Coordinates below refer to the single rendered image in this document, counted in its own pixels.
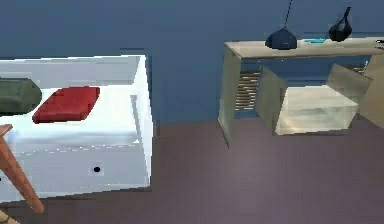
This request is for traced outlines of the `beige wooden chair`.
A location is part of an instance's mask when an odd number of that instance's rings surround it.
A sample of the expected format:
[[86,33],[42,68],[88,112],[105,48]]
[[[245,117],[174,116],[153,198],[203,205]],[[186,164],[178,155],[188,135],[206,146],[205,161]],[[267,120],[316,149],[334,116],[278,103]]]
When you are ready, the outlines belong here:
[[277,135],[348,129],[372,79],[334,64],[321,86],[289,87],[269,68],[261,69],[255,111]]

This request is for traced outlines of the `beige wooden desk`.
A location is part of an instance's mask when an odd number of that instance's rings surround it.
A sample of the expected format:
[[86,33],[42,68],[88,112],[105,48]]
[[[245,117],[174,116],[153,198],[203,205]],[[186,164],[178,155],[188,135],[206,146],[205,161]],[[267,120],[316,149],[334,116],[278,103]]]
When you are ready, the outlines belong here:
[[267,67],[289,87],[321,86],[326,84],[334,64],[372,79],[357,114],[384,128],[384,44],[375,37],[325,40],[322,44],[300,40],[297,48],[291,50],[271,49],[262,41],[237,41],[224,44],[218,122],[225,141],[230,142],[233,137],[241,72],[259,71],[261,76],[261,69]]

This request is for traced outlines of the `red cushion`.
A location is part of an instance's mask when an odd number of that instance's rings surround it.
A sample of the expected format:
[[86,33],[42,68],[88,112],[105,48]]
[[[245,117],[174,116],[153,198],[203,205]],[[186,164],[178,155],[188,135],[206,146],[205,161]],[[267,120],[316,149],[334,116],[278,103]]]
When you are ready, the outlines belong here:
[[85,120],[100,95],[99,87],[67,87],[56,90],[32,116],[35,124]]

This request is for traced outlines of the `black vase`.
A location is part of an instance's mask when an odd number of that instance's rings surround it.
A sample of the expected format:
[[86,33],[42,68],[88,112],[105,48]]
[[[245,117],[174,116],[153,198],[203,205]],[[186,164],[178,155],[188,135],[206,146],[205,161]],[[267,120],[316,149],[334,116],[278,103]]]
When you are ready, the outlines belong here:
[[342,19],[329,29],[328,34],[332,41],[343,42],[352,33],[352,27],[348,21],[350,10],[351,8],[347,7]]

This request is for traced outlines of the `dark green cushion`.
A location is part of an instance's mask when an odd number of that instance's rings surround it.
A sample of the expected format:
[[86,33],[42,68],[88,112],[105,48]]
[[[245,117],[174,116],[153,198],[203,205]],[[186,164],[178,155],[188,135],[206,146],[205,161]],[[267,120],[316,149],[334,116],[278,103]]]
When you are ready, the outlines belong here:
[[0,78],[0,116],[23,115],[42,100],[41,89],[29,78]]

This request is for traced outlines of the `beige slatted wall vent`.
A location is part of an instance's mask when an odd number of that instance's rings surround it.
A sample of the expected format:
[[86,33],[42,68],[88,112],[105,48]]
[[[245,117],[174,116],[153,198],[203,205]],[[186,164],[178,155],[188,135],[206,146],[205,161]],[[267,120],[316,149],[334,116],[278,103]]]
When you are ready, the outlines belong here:
[[240,73],[235,101],[236,110],[252,110],[254,108],[259,76],[259,71]]

